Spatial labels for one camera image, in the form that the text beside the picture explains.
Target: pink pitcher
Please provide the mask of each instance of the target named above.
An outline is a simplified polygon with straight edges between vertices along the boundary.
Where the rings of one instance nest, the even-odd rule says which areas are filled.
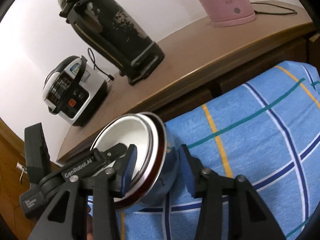
[[[199,0],[216,27],[244,24],[256,19],[249,0]]]

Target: orange button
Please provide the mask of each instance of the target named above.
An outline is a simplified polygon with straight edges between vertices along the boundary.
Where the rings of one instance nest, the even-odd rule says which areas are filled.
[[[76,105],[76,103],[77,103],[77,102],[76,102],[74,99],[71,98],[71,99],[69,100],[69,102],[68,102],[68,105],[71,106],[71,107],[74,107],[74,106]]]

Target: white wall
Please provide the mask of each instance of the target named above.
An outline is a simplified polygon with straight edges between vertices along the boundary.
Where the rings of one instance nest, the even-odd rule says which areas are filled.
[[[198,0],[116,0],[159,41],[206,16]],[[281,0],[300,5],[298,0]],[[87,44],[59,17],[57,0],[16,0],[0,23],[0,117],[23,139],[26,126],[42,122],[55,160],[69,125],[41,100],[47,74],[70,55],[87,56]],[[99,67],[117,72],[96,53]]]

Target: blue gripper pad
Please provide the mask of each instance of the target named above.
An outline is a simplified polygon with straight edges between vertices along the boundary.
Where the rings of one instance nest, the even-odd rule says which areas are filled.
[[[134,144],[130,144],[127,153],[123,157],[123,169],[121,168],[121,170],[123,171],[120,191],[122,196],[124,196],[130,189],[131,178],[137,161],[137,154],[137,147]]]
[[[186,154],[190,154],[186,145],[181,145],[179,148],[180,167],[184,183],[186,184],[188,192],[192,197],[196,195],[195,177],[189,165]]]

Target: white rice cooker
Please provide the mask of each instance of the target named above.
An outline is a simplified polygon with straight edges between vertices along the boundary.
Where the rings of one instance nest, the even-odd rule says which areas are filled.
[[[108,92],[108,84],[84,56],[63,60],[46,78],[42,98],[51,114],[58,114],[73,126],[84,125]]]

